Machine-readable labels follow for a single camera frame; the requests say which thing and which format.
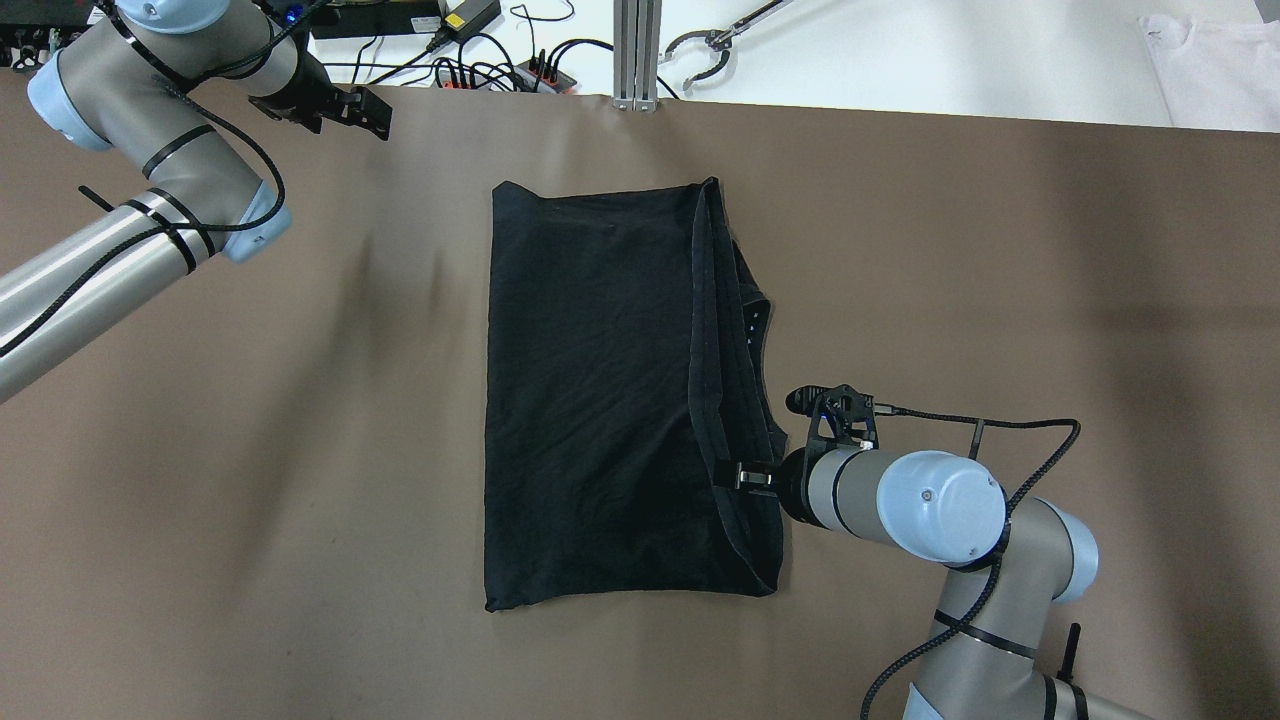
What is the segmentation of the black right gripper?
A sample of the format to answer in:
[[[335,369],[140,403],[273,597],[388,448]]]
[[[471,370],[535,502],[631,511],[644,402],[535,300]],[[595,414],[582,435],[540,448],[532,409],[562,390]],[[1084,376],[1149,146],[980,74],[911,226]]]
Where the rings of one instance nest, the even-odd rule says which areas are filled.
[[[719,460],[716,462],[716,487],[742,493],[776,493],[791,519],[820,527],[808,497],[806,450],[794,450],[778,466]]]

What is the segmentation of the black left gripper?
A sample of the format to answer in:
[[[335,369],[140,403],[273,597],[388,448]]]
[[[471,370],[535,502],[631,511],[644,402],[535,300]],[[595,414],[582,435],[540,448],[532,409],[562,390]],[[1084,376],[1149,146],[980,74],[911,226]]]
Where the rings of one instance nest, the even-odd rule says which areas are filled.
[[[390,138],[393,108],[369,87],[338,90],[315,56],[298,55],[297,67],[283,88],[250,97],[260,111],[298,126],[321,126],[324,119],[365,129],[380,141]]]

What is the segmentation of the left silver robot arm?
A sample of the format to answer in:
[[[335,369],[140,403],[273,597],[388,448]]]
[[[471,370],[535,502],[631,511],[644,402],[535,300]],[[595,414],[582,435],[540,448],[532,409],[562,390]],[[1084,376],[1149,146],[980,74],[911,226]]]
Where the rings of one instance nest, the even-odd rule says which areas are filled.
[[[265,115],[390,135],[392,108],[344,87],[253,1],[101,1],[101,19],[31,78],[55,135],[138,176],[99,215],[3,277],[3,397],[12,398],[205,263],[244,263],[292,223],[262,145],[195,97],[225,81]]]

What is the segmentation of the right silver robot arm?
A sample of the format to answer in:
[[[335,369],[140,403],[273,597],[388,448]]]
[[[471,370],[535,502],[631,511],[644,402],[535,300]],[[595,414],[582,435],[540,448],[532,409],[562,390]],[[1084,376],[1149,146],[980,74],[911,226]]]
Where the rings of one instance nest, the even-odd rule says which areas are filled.
[[[783,462],[718,462],[713,480],[769,495],[794,519],[946,568],[932,635],[908,689],[908,719],[1135,719],[1062,675],[1036,667],[1052,603],[1097,577],[1091,529],[1036,497],[1012,507],[975,460],[819,442]]]

